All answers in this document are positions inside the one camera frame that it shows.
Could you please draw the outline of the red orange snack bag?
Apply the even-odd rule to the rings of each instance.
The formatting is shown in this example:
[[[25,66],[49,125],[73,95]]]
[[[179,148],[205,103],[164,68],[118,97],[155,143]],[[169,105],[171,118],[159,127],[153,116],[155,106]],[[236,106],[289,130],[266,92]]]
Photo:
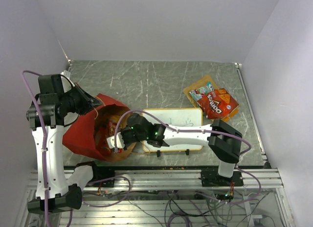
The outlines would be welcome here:
[[[120,116],[113,115],[110,118],[107,118],[104,123],[105,136],[106,138],[114,136],[116,125],[120,119]]]

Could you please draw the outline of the green red candy bag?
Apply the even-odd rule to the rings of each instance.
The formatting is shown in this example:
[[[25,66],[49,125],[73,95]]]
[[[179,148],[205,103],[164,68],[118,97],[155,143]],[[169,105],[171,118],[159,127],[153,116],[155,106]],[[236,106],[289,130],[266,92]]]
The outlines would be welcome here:
[[[214,87],[211,81],[207,82],[206,85],[199,87],[197,89],[189,91],[189,95],[193,98],[193,100],[198,101],[204,95],[214,90]]]

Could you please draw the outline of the red paper bag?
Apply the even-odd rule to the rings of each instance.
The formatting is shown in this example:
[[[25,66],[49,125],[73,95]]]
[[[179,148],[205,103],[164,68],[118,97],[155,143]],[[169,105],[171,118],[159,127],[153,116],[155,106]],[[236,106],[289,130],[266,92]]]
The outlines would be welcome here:
[[[127,150],[121,149],[118,153],[115,153],[112,149],[112,154],[108,157],[102,156],[95,146],[107,139],[104,128],[105,120],[113,115],[121,117],[129,108],[123,103],[103,94],[98,94],[96,98],[100,99],[103,105],[86,115],[79,116],[77,121],[64,134],[63,145],[75,154],[93,159],[108,162],[124,160],[132,153],[136,143],[130,144]]]

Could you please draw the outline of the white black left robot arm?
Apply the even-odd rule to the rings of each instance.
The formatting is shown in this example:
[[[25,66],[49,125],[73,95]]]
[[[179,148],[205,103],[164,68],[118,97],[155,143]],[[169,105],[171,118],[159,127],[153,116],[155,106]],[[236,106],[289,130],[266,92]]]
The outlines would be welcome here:
[[[37,153],[37,190],[27,209],[34,214],[55,214],[80,209],[83,189],[95,186],[100,175],[94,162],[75,167],[65,177],[63,135],[69,113],[86,115],[101,102],[73,83],[63,74],[38,75],[39,93],[30,96],[26,119],[32,130]]]

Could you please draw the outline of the orange white snack packet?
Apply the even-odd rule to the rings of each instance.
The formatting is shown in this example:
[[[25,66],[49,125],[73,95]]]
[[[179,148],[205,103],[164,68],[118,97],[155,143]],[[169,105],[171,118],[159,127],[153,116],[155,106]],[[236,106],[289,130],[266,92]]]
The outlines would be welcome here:
[[[104,157],[108,157],[112,154],[112,149],[109,147],[106,140],[99,142],[98,144],[96,144],[95,147],[98,152]]]

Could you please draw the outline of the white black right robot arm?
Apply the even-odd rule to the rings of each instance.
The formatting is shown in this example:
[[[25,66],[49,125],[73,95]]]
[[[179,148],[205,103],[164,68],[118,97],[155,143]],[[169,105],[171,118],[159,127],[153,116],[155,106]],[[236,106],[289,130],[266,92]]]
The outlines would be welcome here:
[[[153,124],[137,113],[128,117],[126,127],[115,138],[118,148],[142,141],[156,148],[176,145],[208,147],[220,160],[215,178],[222,186],[233,180],[242,144],[242,134],[219,119],[199,127],[178,127],[161,122]]]

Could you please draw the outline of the tan teal chips bag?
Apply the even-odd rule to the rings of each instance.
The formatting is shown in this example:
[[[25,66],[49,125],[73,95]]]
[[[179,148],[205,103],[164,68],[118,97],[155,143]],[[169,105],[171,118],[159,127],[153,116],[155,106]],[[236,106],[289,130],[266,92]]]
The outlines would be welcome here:
[[[206,93],[218,89],[219,87],[210,75],[205,75],[200,80],[191,84],[183,90],[189,101],[194,107],[198,107],[197,101],[201,99]]]

